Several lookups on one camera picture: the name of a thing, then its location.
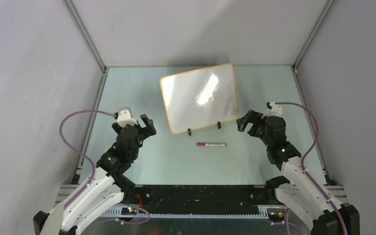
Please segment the white marker pen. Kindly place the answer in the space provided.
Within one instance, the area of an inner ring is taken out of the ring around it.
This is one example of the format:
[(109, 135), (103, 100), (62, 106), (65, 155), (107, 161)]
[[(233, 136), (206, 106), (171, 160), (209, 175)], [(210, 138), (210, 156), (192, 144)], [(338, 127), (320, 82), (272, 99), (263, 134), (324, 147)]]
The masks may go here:
[(225, 146), (227, 146), (227, 144), (224, 143), (224, 142), (213, 142), (213, 143), (208, 142), (208, 143), (205, 143), (205, 146), (222, 146), (222, 147), (225, 147)]

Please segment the yellow framed whiteboard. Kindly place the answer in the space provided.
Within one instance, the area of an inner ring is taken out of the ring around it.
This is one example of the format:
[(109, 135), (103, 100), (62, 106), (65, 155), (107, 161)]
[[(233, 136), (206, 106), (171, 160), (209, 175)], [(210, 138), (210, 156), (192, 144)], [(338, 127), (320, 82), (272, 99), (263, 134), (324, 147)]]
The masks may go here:
[(173, 134), (223, 124), (239, 116), (232, 64), (167, 75), (160, 79), (160, 88)]

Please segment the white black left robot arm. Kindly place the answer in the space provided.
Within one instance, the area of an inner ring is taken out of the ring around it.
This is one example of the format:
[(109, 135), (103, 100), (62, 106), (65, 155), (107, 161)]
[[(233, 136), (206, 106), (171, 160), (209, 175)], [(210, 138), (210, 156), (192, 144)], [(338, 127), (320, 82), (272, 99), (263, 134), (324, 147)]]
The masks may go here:
[(138, 158), (139, 149), (148, 137), (156, 134), (153, 120), (141, 115), (145, 126), (136, 121), (127, 108), (110, 114), (116, 141), (94, 163), (92, 171), (66, 199), (49, 212), (39, 211), (33, 217), (37, 235), (80, 235), (107, 209), (129, 204), (135, 198), (135, 183), (124, 173)]

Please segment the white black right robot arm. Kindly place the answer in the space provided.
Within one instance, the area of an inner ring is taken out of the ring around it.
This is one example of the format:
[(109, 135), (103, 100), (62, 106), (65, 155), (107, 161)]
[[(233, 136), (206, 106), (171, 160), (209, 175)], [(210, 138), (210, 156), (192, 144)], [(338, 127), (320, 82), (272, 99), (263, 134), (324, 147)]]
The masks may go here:
[(360, 234), (358, 210), (342, 203), (319, 183), (302, 162), (300, 152), (287, 140), (286, 122), (282, 117), (249, 110), (235, 122), (240, 132), (251, 125), (247, 133), (263, 142), (269, 162), (282, 172), (282, 176), (266, 181), (268, 203), (277, 205), (281, 202), (288, 206), (312, 235)]

